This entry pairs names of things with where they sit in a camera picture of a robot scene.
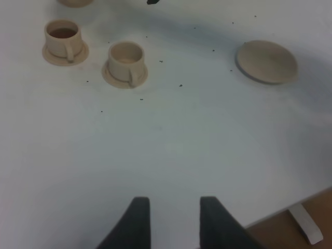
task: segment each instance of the wooden floor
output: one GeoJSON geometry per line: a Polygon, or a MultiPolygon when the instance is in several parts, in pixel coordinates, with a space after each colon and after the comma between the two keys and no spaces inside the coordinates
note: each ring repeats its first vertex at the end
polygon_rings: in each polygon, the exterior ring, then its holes
{"type": "Polygon", "coordinates": [[[248,228],[249,233],[266,249],[332,249],[332,190],[306,202],[303,206],[320,228],[324,240],[309,245],[288,211],[248,228]]]}

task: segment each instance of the dark liquid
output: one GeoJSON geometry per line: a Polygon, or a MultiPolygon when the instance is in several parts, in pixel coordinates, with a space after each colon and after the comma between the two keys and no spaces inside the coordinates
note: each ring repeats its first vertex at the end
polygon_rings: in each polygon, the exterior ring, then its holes
{"type": "Polygon", "coordinates": [[[55,38],[60,38],[60,39],[66,39],[66,38],[76,35],[76,33],[77,32],[74,30],[62,28],[62,29],[51,31],[50,36],[53,36],[55,38]]]}

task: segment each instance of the black object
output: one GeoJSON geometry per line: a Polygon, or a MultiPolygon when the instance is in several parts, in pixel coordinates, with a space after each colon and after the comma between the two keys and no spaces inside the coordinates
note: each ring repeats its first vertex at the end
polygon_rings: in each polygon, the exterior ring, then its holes
{"type": "Polygon", "coordinates": [[[156,4],[157,2],[159,2],[159,0],[147,0],[147,4],[156,4]]]}
{"type": "Polygon", "coordinates": [[[264,249],[216,197],[202,197],[200,205],[201,249],[264,249]]]}
{"type": "Polygon", "coordinates": [[[151,249],[149,198],[135,197],[97,249],[151,249]]]}

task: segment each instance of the cup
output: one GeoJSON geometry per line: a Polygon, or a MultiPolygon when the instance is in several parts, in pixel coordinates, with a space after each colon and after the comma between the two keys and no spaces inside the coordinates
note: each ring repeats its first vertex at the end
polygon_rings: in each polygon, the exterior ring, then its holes
{"type": "Polygon", "coordinates": [[[132,41],[121,41],[109,48],[107,67],[115,79],[128,82],[133,88],[146,79],[144,50],[132,41]]]}
{"type": "Polygon", "coordinates": [[[70,7],[70,8],[80,8],[91,4],[94,0],[58,0],[59,3],[70,7]]]}
{"type": "Polygon", "coordinates": [[[50,54],[74,62],[84,46],[79,26],[70,20],[57,19],[45,26],[46,49],[50,54]]]}

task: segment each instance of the empty cup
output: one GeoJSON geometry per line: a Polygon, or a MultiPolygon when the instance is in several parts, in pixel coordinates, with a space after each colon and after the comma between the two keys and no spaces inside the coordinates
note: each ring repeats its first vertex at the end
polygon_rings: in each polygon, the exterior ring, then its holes
{"type": "Polygon", "coordinates": [[[131,41],[112,45],[103,76],[108,83],[118,88],[135,88],[143,84],[147,78],[143,48],[131,41]]]}

